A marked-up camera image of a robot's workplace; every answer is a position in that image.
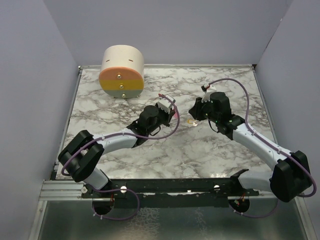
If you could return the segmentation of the yellow key tag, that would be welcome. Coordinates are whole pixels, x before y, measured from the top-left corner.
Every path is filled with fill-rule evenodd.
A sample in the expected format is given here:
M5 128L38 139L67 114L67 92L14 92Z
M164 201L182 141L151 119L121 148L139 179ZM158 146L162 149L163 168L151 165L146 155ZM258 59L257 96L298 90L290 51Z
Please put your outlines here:
M194 121L193 121L192 119L188 119L188 120L187 120L187 123L188 123L189 125L193 125L193 124L194 124Z

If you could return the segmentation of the silver key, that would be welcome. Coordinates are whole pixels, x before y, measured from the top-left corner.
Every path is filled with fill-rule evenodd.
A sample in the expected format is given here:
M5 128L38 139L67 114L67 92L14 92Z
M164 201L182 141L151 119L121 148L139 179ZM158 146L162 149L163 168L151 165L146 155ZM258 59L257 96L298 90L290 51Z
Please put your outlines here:
M198 126L198 122L197 122L197 121L192 121L192 122L191 122L191 125L194 126L194 127L196 127L196 126Z

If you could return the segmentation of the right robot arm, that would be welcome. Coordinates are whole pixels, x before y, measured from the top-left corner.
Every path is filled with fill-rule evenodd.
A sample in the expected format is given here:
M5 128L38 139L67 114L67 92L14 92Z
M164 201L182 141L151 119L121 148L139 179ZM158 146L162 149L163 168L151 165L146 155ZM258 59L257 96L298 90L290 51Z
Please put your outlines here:
M245 146L270 168L266 172L245 169L235 174L236 179L229 184L234 195L240 196L247 189L262 190L288 203L312 185L307 156L301 151L282 148L260 135L244 118L232 113L224 92L197 97L188 112L196 121L214 123L219 133Z

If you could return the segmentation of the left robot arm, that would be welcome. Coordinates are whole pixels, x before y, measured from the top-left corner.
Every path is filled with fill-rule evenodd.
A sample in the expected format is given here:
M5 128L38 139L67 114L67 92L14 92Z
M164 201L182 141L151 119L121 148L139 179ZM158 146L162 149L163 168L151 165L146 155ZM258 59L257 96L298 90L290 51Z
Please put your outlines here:
M62 165L61 174L71 177L76 183L84 182L93 188L97 196L106 197L112 189L109 177L97 164L103 155L141 146L147 140L161 140L168 135L156 137L155 130L169 127L177 106L166 101L146 106L139 118L121 131L108 135L93 135L88 130L80 131L60 152L58 160Z

